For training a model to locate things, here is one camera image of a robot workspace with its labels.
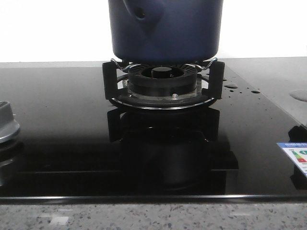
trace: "water droplet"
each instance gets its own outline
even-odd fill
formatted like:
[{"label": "water droplet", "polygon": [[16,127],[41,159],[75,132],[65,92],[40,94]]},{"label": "water droplet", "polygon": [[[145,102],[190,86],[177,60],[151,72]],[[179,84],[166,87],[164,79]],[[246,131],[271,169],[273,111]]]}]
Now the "water droplet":
[{"label": "water droplet", "polygon": [[238,85],[234,83],[230,83],[228,85],[225,85],[224,87],[229,88],[229,89],[237,89]]},{"label": "water droplet", "polygon": [[307,90],[294,90],[289,95],[299,101],[307,102]]}]

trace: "silver knob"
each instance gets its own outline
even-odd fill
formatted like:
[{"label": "silver knob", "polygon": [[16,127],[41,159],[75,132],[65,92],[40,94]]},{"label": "silver knob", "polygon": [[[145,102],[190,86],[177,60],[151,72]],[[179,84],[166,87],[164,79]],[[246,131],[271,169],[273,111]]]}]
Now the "silver knob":
[{"label": "silver knob", "polygon": [[20,126],[14,119],[11,104],[0,102],[0,143],[13,139],[19,131]]}]

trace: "sticker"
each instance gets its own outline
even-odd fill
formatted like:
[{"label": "sticker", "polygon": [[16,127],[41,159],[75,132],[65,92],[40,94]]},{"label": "sticker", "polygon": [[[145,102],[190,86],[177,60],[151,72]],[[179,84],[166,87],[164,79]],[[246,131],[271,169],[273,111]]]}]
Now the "sticker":
[{"label": "sticker", "polygon": [[278,146],[307,176],[307,143],[277,143]]}]

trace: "gas burner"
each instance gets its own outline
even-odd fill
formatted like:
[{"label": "gas burner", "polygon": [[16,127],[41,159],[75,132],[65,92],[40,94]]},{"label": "gas burner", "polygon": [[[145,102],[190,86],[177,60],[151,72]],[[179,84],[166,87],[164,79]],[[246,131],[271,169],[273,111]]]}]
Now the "gas burner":
[{"label": "gas burner", "polygon": [[[209,106],[221,99],[224,63],[202,64],[157,66],[112,60],[103,64],[106,99],[117,107],[149,110]],[[117,69],[127,74],[118,77]],[[203,69],[210,70],[209,77],[201,74]]]}]

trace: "granite countertop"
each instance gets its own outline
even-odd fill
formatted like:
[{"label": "granite countertop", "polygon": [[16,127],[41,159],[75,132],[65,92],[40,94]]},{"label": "granite countertop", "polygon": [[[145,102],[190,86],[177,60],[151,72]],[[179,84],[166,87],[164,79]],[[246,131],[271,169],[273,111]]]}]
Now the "granite countertop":
[{"label": "granite countertop", "polygon": [[306,204],[2,205],[1,230],[306,229]]}]

